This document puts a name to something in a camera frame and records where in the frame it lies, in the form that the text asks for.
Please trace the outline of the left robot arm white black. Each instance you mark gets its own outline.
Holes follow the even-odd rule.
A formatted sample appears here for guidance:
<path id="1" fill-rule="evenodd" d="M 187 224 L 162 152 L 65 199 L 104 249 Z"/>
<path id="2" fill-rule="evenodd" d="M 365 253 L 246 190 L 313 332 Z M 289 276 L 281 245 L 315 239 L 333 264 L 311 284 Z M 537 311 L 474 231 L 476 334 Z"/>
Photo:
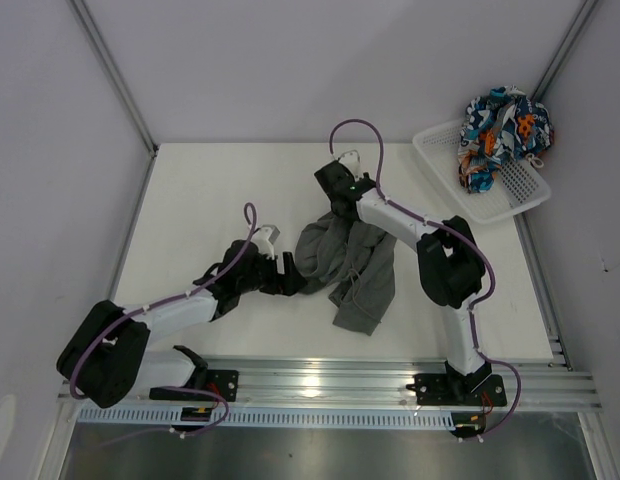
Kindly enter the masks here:
<path id="1" fill-rule="evenodd" d="M 177 358 L 152 366 L 147 348 L 171 334 L 218 320 L 252 292 L 294 296 L 307 284 L 293 255 L 276 255 L 269 241 L 236 240 L 190 289 L 150 304 L 124 307 L 111 300 L 94 304 L 56 363 L 70 395 L 110 408 L 138 388 L 149 374 L 152 394 L 175 390 L 187 400 L 207 387 L 207 363 L 183 346 Z"/>

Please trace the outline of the grey shorts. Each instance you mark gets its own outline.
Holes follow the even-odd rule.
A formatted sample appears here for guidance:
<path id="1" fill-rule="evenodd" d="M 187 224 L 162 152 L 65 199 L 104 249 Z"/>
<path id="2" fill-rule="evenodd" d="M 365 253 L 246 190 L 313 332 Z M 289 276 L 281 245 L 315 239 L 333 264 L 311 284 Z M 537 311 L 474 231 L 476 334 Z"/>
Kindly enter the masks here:
<path id="1" fill-rule="evenodd" d="M 295 266 L 306 280 L 302 294 L 332 289 L 333 324 L 370 336 L 395 297 L 396 238 L 379 227 L 329 212 L 301 231 Z"/>

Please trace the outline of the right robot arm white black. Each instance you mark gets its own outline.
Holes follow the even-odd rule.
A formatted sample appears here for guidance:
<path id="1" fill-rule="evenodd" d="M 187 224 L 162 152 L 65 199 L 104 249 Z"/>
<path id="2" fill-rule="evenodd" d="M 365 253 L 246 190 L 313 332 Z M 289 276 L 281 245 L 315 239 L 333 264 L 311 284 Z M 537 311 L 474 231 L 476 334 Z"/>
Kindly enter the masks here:
<path id="1" fill-rule="evenodd" d="M 415 252 L 422 290 L 444 311 L 448 395 L 458 403 L 471 402 L 481 394 L 492 370 L 480 352 L 473 316 L 486 262 L 469 224 L 459 216 L 429 220 L 383 195 L 368 174 L 356 178 L 337 160 L 314 176 L 333 213 L 378 227 Z"/>

